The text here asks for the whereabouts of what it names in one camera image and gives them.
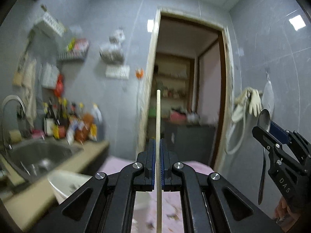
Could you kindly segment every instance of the green object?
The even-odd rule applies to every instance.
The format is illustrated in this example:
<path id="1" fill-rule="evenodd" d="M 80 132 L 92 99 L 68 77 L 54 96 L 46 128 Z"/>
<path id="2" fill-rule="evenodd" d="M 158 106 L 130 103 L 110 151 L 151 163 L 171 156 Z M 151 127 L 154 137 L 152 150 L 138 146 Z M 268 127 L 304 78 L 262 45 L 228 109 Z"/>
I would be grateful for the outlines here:
<path id="1" fill-rule="evenodd" d="M 156 108 L 149 109 L 149 117 L 156 117 Z"/>

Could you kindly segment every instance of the white trash bin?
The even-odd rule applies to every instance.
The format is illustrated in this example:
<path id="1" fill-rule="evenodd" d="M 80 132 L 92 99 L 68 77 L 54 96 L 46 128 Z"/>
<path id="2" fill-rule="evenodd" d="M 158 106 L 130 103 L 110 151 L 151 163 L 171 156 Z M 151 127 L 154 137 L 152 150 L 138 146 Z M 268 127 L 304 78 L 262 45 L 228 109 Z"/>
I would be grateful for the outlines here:
<path id="1" fill-rule="evenodd" d="M 48 181 L 52 186 L 57 202 L 60 204 L 91 177 L 74 172 L 55 170 L 49 174 Z"/>

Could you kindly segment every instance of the white detergent bottle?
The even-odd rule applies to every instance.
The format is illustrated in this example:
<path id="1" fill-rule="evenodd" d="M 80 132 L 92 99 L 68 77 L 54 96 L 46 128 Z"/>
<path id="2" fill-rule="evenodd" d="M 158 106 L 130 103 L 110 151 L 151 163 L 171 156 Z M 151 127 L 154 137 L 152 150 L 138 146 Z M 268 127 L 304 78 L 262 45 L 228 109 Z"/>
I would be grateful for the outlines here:
<path id="1" fill-rule="evenodd" d="M 93 103 L 91 115 L 94 117 L 93 124 L 91 125 L 89 139 L 95 142 L 101 142 L 105 138 L 104 123 L 100 110 L 97 104 Z"/>

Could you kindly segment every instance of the towel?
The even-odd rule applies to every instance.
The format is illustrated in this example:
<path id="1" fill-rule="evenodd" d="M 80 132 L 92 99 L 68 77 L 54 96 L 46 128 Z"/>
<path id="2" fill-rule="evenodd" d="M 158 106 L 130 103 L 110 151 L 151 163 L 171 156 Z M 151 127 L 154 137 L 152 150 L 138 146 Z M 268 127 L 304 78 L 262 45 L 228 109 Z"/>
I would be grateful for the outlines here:
<path id="1" fill-rule="evenodd" d="M 30 127 L 34 128 L 34 121 L 37 116 L 36 92 L 35 92 L 35 76 L 36 76 L 36 59 L 26 61 L 27 67 L 24 70 L 22 81 L 22 99 L 26 106 L 26 119 Z"/>

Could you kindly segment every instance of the white wall switch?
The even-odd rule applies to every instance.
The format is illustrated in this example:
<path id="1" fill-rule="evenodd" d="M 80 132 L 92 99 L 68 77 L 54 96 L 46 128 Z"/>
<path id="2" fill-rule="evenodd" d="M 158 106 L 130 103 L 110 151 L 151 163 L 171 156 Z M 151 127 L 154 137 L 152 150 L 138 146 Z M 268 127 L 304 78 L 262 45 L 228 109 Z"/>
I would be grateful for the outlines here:
<path id="1" fill-rule="evenodd" d="M 128 80 L 130 76 L 130 66 L 128 65 L 107 65 L 106 77 L 121 80 Z"/>

